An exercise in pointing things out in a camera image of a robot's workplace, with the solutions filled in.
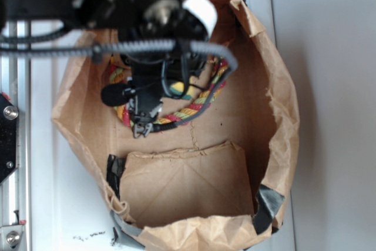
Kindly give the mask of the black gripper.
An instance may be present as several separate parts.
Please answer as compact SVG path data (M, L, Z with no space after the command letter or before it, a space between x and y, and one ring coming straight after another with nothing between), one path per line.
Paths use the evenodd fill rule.
M157 120L163 104L162 98L180 100L188 91L190 77L200 76L204 68L203 62L187 55L156 61L140 61L126 56L125 64L130 66L132 71L125 92L129 97L127 105L130 120L133 125L141 128ZM175 82L184 83L184 91L180 98L173 96L169 91L171 84Z

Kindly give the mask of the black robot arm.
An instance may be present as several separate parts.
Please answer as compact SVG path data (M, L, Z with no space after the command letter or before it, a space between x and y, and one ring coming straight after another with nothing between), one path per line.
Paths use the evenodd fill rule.
M58 20L62 26L35 36L1 36L1 55L99 60L119 54L132 70L131 79L104 87L101 99L107 106L124 106L136 133L163 130L157 124L162 99L186 96L190 78L199 76L206 57L216 52L209 39L217 11L209 0L1 0L1 24L41 20ZM118 40L82 48L16 49L78 29L113 29Z

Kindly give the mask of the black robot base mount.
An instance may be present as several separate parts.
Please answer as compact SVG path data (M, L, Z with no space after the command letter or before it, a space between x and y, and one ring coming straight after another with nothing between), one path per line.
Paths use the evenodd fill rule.
M1 92L1 184L18 168L18 119L18 108Z

